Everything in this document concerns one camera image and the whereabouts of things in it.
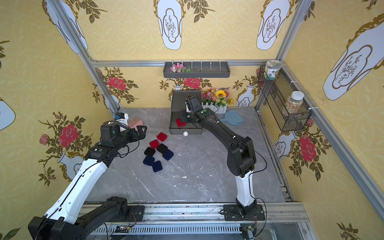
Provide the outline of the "grey top drawer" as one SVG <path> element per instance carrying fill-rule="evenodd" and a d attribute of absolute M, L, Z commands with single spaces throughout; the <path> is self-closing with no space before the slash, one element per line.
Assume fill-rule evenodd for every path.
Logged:
<path fill-rule="evenodd" d="M 203 128 L 199 124 L 181 122 L 181 111 L 171 112 L 169 132 L 171 135 L 201 135 Z"/>

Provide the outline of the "red brooch box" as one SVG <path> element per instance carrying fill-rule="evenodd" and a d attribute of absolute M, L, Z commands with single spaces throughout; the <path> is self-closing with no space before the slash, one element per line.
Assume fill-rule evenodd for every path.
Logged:
<path fill-rule="evenodd" d="M 158 140 L 153 140 L 153 141 L 151 141 L 151 142 L 149 143 L 149 145 L 150 145 L 150 147 L 151 147 L 152 149 L 156 149 L 156 148 L 160 145 L 160 143 L 159 143 Z"/>
<path fill-rule="evenodd" d="M 168 136 L 163 133 L 163 132 L 160 132 L 158 135 L 157 135 L 157 139 L 161 142 L 164 142 L 166 139 L 168 138 Z"/>
<path fill-rule="evenodd" d="M 187 125 L 187 123 L 182 122 L 181 119 L 176 119 L 176 124 L 177 124 L 177 127 L 178 127 L 178 128 L 181 128 L 181 127 Z"/>

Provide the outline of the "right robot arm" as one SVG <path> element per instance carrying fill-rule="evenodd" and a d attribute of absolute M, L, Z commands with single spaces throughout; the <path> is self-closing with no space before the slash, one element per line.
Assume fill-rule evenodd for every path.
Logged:
<path fill-rule="evenodd" d="M 210 109 L 196 113 L 181 111 L 181 122 L 200 126 L 211 132 L 227 149 L 227 166 L 236 177 L 238 208 L 249 213 L 256 208 L 253 190 L 253 173 L 257 162 L 253 141 L 242 137 L 226 126 Z"/>

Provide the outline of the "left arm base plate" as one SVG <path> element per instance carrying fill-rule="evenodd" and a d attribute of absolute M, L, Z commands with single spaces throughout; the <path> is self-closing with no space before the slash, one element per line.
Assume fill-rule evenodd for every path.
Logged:
<path fill-rule="evenodd" d="M 121 217 L 116 217 L 115 221 L 118 222 L 142 222 L 145 212 L 145 206 L 134 205 L 128 206 L 127 211 Z"/>

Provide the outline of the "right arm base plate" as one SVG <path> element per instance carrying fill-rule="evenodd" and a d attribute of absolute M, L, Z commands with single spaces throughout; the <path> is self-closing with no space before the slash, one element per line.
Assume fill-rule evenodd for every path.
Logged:
<path fill-rule="evenodd" d="M 243 208 L 241 205 L 224 205 L 219 212 L 225 221 L 264 221 L 265 211 L 262 205 L 251 205 Z"/>

